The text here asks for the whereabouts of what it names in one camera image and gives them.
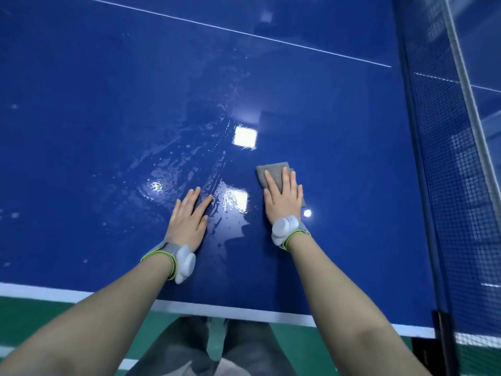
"gray pants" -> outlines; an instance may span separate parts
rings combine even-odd
[[[209,358],[206,317],[180,317],[154,341],[127,376],[161,376],[191,360],[198,376],[212,376],[218,362]],[[296,375],[268,323],[229,320],[222,357],[252,376]]]

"blue table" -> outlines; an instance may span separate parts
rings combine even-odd
[[[1,0],[0,52],[0,295],[104,287],[199,185],[195,272],[154,308],[314,325],[254,173],[288,161],[327,255],[434,337],[390,0]]]

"wristband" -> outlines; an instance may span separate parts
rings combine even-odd
[[[288,243],[292,236],[297,233],[307,233],[311,236],[310,231],[308,231],[297,217],[294,215],[287,216],[286,218],[280,218],[273,224],[272,227],[272,240],[276,246],[290,252]]]
[[[179,246],[178,244],[169,243],[164,240],[144,255],[141,261],[154,253],[163,253],[169,256],[172,261],[172,272],[170,273],[169,278],[167,278],[167,281],[174,280],[176,284],[180,284],[193,273],[196,256],[194,253],[190,252],[187,245]]]

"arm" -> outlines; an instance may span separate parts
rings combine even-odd
[[[212,200],[193,211],[199,195],[197,187],[176,201],[166,233],[170,242],[193,252],[204,237],[202,215]],[[0,373],[113,375],[171,272],[168,256],[151,255],[38,330],[0,363]]]
[[[301,219],[303,187],[296,173],[282,171],[280,194],[265,172],[266,215]],[[311,236],[295,233],[288,244],[301,278],[312,316],[332,360],[342,374],[355,376],[428,375],[383,313],[322,251]]]

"black mesh net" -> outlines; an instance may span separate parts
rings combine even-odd
[[[501,374],[501,236],[441,0],[394,0],[416,140],[463,374]]]

